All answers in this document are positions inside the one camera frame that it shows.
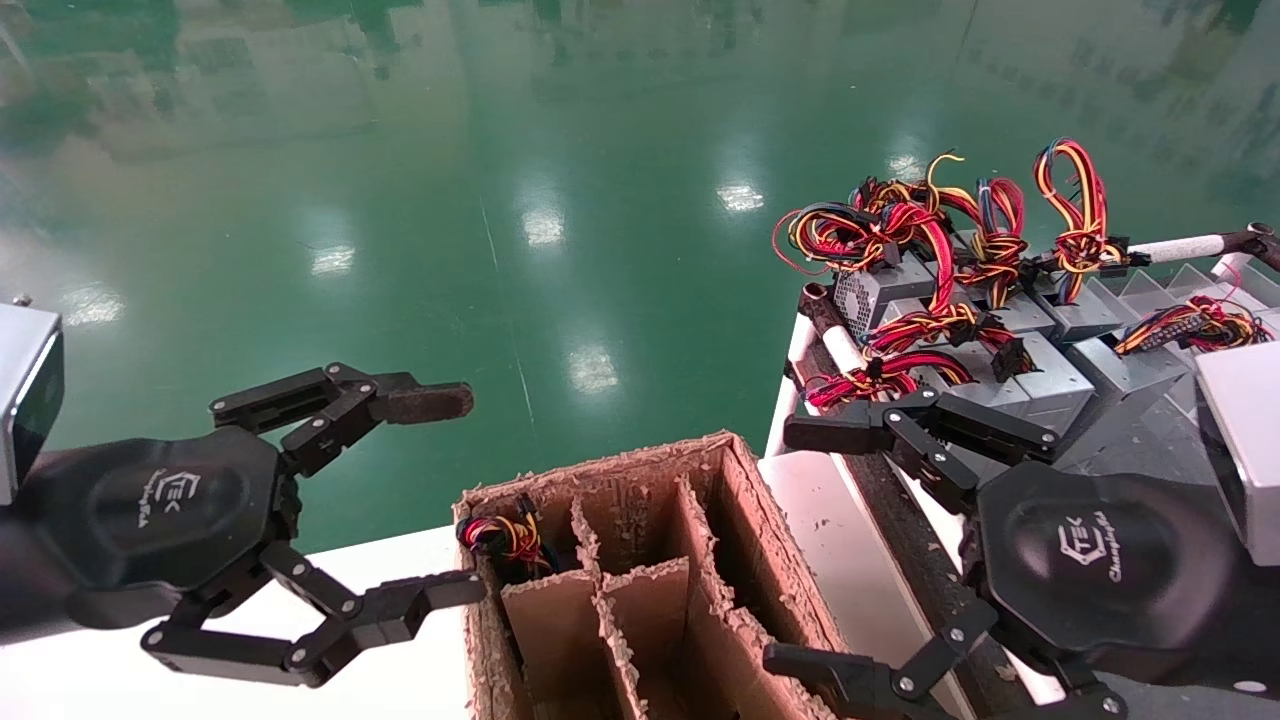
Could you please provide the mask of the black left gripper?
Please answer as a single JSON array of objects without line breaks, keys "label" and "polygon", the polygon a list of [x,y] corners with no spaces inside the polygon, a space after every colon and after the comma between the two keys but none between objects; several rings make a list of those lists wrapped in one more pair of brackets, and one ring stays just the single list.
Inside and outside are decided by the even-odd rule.
[{"label": "black left gripper", "polygon": [[[429,614],[484,600],[486,587],[453,570],[356,594],[287,543],[301,512],[291,474],[314,477],[383,423],[472,409],[465,382],[332,363],[215,400],[214,425],[239,428],[45,454],[20,489],[20,626],[124,629],[169,615],[141,647],[174,673],[319,688],[362,652],[413,641]],[[283,427],[293,430],[282,459],[257,436]],[[205,629],[269,582],[320,624],[296,641]]]}]

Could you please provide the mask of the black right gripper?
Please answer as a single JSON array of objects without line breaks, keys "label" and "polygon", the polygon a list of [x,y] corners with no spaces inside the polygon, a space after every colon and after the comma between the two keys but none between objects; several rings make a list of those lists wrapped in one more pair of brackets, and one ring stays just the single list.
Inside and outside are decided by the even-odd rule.
[{"label": "black right gripper", "polygon": [[[934,685],[989,633],[1027,666],[1069,664],[1151,685],[1277,691],[1277,569],[1253,562],[1220,493],[1135,473],[1085,477],[1052,462],[1057,433],[968,398],[920,389],[792,415],[791,450],[883,454],[951,514],[966,514],[964,575],[983,600],[902,669],[868,656],[771,643],[763,669],[835,693],[845,719],[951,719]],[[952,451],[1018,465],[987,482]],[[1064,698],[997,719],[1126,719],[1087,669],[1060,671]]]}]

